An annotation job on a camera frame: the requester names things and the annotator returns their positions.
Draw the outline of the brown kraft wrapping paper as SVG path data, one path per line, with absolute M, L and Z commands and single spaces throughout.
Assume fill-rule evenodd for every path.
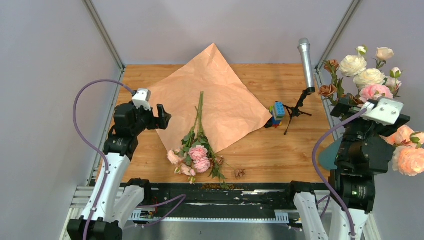
M 220 152 L 271 118 L 269 110 L 242 83 L 215 44 L 165 79 L 149 87 L 150 104 L 162 104 L 172 115 L 157 133 L 167 150 L 181 146 L 194 125 L 200 94 L 202 125 L 215 152 Z

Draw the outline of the white roses stem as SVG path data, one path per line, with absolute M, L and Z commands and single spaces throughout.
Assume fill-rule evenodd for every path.
M 367 51 L 366 46 L 358 46 L 357 55 L 347 55 L 339 63 L 339 71 L 344 77 L 353 78 L 359 90 L 370 85 L 383 85 L 386 78 L 379 69 L 367 68 L 368 63 L 365 58 Z

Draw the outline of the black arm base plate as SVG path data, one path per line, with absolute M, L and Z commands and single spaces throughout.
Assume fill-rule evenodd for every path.
M 155 217 L 170 213 L 178 220 L 274 221 L 276 211 L 300 217 L 289 183 L 234 183 L 220 189 L 216 183 L 153 183 L 141 203 L 153 206 Z

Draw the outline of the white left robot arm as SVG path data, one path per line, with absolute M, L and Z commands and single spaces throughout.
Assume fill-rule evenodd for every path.
M 153 201 L 150 181 L 131 179 L 117 198 L 123 176 L 139 144 L 138 136 L 145 130 L 165 130 L 171 114 L 157 104 L 157 116 L 152 108 L 134 103 L 115 108 L 114 124 L 110 128 L 103 150 L 103 164 L 92 195 L 78 219 L 68 222 L 66 231 L 72 240 L 121 240 L 126 222 L 135 208 L 149 206 Z

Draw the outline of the pink roses stem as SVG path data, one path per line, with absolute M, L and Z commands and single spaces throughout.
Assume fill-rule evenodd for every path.
M 189 155 L 194 160 L 193 168 L 196 170 L 196 177 L 199 174 L 209 172 L 209 177 L 214 179 L 217 178 L 219 181 L 219 187 L 221 189 L 229 189 L 230 185 L 226 183 L 226 177 L 221 171 L 223 161 L 219 159 L 215 151 L 213 150 L 211 143 L 206 136 L 203 126 L 203 106 L 200 110 L 199 123 L 197 124 L 195 133 L 195 143 L 189 151 Z

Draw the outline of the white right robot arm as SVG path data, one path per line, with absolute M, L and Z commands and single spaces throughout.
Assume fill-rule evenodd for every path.
M 331 116 L 343 121 L 329 130 L 344 128 L 335 157 L 336 169 L 322 182 L 329 189 L 331 226 L 326 232 L 318 210 L 317 197 L 309 182 L 292 181 L 285 195 L 286 204 L 297 209 L 308 240 L 359 240 L 373 211 L 376 197 L 375 176 L 387 173 L 394 147 L 385 137 L 410 121 L 402 114 L 404 104 L 380 97 L 363 106 L 340 100 Z

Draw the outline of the peach roses stem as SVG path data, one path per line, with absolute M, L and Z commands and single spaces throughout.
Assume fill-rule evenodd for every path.
M 188 182 L 194 184 L 196 182 L 196 170 L 193 167 L 194 160 L 191 158 L 189 151 L 192 148 L 193 144 L 196 142 L 196 133 L 195 130 L 199 123 L 200 110 L 203 107 L 204 102 L 204 92 L 200 92 L 198 105 L 195 107 L 196 117 L 193 126 L 190 128 L 187 135 L 181 140 L 182 146 L 171 149 L 167 152 L 167 159 L 175 167 L 174 174 L 185 175 L 188 177 Z

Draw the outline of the single rose stem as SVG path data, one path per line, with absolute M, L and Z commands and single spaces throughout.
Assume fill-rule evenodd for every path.
M 380 70 L 387 64 L 387 60 L 391 59 L 395 55 L 394 51 L 388 47 L 378 47 L 375 58 L 376 66 L 375 69 Z

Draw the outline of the dried brown roses stem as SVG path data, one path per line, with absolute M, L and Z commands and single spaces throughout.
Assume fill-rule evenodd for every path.
M 339 100 L 343 98 L 349 98 L 348 103 L 354 106 L 364 104 L 364 102 L 360 100 L 360 96 L 358 94 L 353 95 L 346 92 L 343 88 L 344 77 L 339 78 L 337 75 L 337 71 L 340 68 L 340 64 L 337 60 L 324 60 L 323 66 L 331 76 L 331 83 L 329 85 L 321 86 L 318 90 L 318 94 L 323 97 L 324 100 L 328 100 L 330 105 L 333 107 L 335 107 Z

